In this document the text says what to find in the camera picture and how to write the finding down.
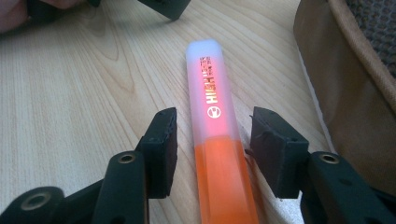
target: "glowing highlighter barrel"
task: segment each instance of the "glowing highlighter barrel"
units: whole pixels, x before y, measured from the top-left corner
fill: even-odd
[[[220,45],[186,51],[192,130],[203,223],[258,223]]]

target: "highlighter logo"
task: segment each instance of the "highlighter logo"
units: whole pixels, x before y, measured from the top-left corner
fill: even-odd
[[[210,106],[207,109],[207,115],[212,119],[218,119],[221,115],[221,110],[217,106]]]

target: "brown bag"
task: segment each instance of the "brown bag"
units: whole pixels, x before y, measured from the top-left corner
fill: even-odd
[[[334,149],[396,196],[395,22],[395,1],[302,0],[294,34]]]

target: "black object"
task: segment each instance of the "black object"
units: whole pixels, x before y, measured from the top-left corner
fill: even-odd
[[[99,7],[101,0],[87,0],[93,7]],[[186,9],[190,0],[139,0],[139,2],[151,7],[165,17],[175,21],[184,9]],[[54,21],[58,12],[57,7],[53,7],[40,0],[27,0],[28,15],[35,21]]]
[[[169,195],[176,163],[177,112],[168,108],[156,114],[135,151],[111,158],[103,180],[66,198],[55,187],[29,190],[0,223],[149,223],[149,199]]]
[[[27,14],[35,21],[53,21],[56,18],[58,8],[40,0],[27,0]]]
[[[305,223],[396,223],[395,199],[370,189],[347,161],[308,153],[308,142],[277,113],[255,107],[251,150],[277,198],[296,199]]]
[[[139,0],[172,21],[177,20],[190,0]]]

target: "fabric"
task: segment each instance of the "fabric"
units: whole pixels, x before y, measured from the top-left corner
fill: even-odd
[[[334,149],[396,196],[396,79],[343,0],[302,0],[294,34]]]

